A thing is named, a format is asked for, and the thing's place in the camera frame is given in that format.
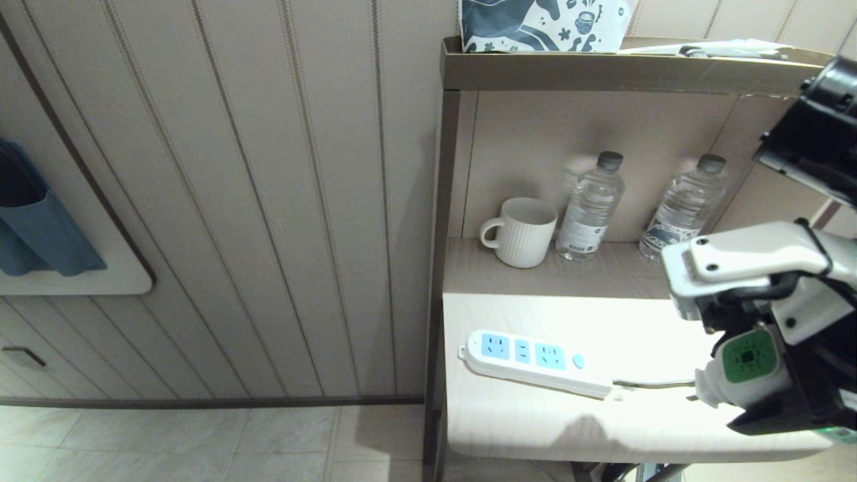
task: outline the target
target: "white tabletop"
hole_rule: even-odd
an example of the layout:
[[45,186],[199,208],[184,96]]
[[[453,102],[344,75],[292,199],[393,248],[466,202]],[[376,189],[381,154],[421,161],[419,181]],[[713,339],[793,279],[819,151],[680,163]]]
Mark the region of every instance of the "white tabletop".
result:
[[692,389],[615,389],[599,401],[482,377],[457,357],[485,328],[556,340],[614,378],[693,378],[716,335],[679,319],[669,300],[445,293],[448,439],[463,454],[557,461],[782,461],[830,443],[811,432],[745,436],[727,427],[742,411],[688,401]]

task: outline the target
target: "ribbed ceramic mug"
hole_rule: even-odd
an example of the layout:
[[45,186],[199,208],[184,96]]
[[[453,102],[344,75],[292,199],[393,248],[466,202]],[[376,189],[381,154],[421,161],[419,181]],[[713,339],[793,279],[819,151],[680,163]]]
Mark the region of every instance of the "ribbed ceramic mug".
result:
[[[482,244],[496,250],[500,261],[515,268],[534,268],[541,264],[550,246],[556,226],[556,210],[529,197],[515,197],[503,203],[500,217],[485,221],[479,230]],[[497,237],[485,234],[497,227]]]

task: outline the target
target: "robotic arm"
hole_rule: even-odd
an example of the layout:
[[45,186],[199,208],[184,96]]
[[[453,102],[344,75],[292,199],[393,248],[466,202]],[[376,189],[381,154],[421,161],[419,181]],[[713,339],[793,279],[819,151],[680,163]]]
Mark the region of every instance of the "robotic arm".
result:
[[[857,63],[834,59],[801,88],[755,158],[857,208]],[[662,259],[680,315],[723,332],[696,385],[714,407],[745,409],[733,430],[857,430],[857,240],[774,222]]]

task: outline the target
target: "power strip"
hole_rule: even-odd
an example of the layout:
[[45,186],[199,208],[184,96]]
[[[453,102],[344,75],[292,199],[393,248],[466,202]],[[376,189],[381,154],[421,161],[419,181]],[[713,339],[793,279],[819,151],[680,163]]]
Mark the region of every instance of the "power strip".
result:
[[551,341],[480,329],[458,357],[474,372],[487,377],[542,385],[578,395],[604,399],[613,379],[587,356]]

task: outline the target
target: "plastic water bottle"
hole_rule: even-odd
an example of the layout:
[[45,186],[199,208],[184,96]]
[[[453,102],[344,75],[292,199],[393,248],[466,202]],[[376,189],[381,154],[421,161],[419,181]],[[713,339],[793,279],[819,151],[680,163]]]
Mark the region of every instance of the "plastic water bottle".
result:
[[723,198],[726,160],[714,154],[699,159],[694,171],[672,178],[661,206],[640,239],[640,252],[652,261],[660,261],[661,249],[699,235]]
[[578,178],[556,238],[560,256],[572,261],[595,257],[610,218],[625,193],[625,181],[619,176],[622,160],[622,154],[603,152],[598,155],[596,168]]

